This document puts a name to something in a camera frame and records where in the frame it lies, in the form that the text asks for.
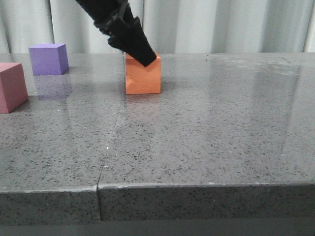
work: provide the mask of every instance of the purple cube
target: purple cube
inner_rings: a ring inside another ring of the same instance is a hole
[[[64,43],[36,44],[29,51],[34,75],[62,75],[69,70]]]

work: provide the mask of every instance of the white curtain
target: white curtain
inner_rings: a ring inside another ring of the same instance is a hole
[[[159,53],[315,52],[314,0],[129,0]],[[0,53],[120,53],[75,0],[0,0]]]

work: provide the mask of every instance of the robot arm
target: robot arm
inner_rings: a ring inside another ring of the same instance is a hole
[[[138,17],[133,17],[127,0],[76,0],[106,35],[108,44],[120,49],[144,66],[157,56],[152,50]]]

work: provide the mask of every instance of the foam block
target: foam block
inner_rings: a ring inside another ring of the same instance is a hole
[[[21,63],[0,63],[0,113],[10,113],[28,100]]]
[[[126,94],[161,93],[161,57],[144,67],[126,54]]]
[[[64,43],[44,43],[29,47],[34,75],[62,75],[69,70]]]

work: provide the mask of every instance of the speckled stone surface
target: speckled stone surface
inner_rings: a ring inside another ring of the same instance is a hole
[[[69,55],[59,76],[34,76],[29,55],[11,57],[30,99],[0,115],[0,224],[99,221],[97,182],[124,97],[121,55]]]
[[[122,55],[68,59],[0,55],[30,96],[0,115],[0,225],[315,216],[315,54],[161,55],[151,95]]]
[[[162,74],[120,110],[103,220],[315,215],[315,54],[164,55]]]

